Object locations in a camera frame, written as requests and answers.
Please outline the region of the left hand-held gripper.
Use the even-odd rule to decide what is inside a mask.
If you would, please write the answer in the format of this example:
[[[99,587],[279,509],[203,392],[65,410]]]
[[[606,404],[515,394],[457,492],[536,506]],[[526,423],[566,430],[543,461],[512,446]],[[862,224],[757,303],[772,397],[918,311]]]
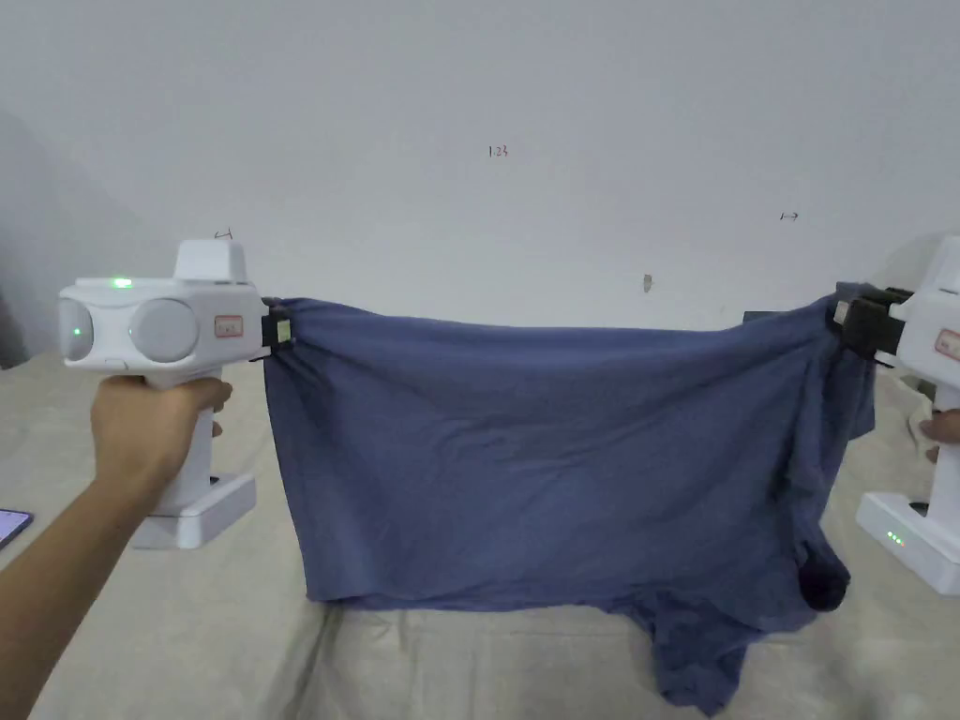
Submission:
[[[70,368],[142,376],[165,389],[295,344],[293,311],[261,294],[232,239],[179,244],[170,277],[80,278],[58,295],[59,352]],[[202,412],[182,471],[132,538],[135,548],[199,548],[249,512],[252,474],[211,469],[214,416]]]

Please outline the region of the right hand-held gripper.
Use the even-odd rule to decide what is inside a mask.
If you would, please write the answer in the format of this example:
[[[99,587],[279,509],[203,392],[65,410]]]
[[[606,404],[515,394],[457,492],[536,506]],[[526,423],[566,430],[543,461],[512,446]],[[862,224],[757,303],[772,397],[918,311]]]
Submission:
[[[934,407],[959,406],[959,239],[947,236],[918,291],[836,285],[830,330],[864,360],[903,369],[936,387]],[[941,595],[959,593],[959,449],[939,448],[925,511],[903,493],[868,492],[856,520]]]

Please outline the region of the person's right hand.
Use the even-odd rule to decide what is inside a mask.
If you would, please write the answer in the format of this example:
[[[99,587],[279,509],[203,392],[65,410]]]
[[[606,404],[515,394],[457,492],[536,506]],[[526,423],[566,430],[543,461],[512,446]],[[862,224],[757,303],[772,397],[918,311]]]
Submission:
[[[959,444],[959,410],[933,411],[928,419],[920,423],[920,431],[932,444],[926,451],[926,457],[930,462],[936,463],[939,450]]]

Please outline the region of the person's left hand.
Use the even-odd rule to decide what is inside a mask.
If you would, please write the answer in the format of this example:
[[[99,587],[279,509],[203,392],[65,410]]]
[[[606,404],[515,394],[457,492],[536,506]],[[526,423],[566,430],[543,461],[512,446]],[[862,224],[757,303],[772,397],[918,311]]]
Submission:
[[[232,393],[229,383],[217,379],[168,389],[134,376],[100,382],[91,409],[91,491],[155,501],[185,465],[202,413],[221,410]]]

